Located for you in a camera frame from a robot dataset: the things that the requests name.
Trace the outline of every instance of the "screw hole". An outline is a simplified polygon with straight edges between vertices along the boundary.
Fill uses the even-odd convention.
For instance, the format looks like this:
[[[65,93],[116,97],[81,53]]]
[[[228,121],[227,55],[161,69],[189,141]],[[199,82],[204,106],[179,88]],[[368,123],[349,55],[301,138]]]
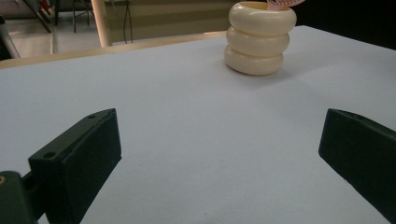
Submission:
[[[6,182],[6,178],[0,175],[0,185],[4,184]]]
[[[46,154],[44,154],[44,159],[51,159],[52,157],[55,156],[55,152],[47,152]]]

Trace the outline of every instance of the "pink patterned object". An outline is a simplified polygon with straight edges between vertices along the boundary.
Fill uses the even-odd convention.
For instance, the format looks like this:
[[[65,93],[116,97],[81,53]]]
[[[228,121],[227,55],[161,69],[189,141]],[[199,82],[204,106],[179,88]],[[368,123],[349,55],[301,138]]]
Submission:
[[[288,7],[299,5],[304,0],[267,0],[269,11],[281,11]]]

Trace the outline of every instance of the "cream-colored ring stack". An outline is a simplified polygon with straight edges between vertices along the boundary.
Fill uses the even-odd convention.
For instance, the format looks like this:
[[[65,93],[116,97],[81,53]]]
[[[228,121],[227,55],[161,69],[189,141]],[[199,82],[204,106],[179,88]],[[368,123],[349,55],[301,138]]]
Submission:
[[[263,2],[241,2],[230,10],[231,27],[224,60],[233,69],[253,76],[268,76],[282,66],[288,32],[295,26],[291,8],[268,11]]]

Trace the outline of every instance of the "gray floor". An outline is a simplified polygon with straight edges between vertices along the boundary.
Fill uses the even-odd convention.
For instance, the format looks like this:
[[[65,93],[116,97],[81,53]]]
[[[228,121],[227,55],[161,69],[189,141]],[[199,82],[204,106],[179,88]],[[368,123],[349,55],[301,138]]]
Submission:
[[[8,32],[22,58],[44,54],[100,48],[94,17],[77,19],[77,32],[73,32],[72,13],[59,13],[57,26],[49,24],[49,34],[38,20],[6,21]]]

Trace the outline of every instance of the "white table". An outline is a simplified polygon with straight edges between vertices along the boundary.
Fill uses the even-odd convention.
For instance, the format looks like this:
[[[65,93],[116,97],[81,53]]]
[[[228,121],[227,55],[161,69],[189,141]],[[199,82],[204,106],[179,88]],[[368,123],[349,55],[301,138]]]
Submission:
[[[224,38],[2,69],[0,170],[115,107],[123,159],[83,223],[388,223],[318,145],[328,108],[396,130],[396,51],[290,39],[272,77],[227,67]]]

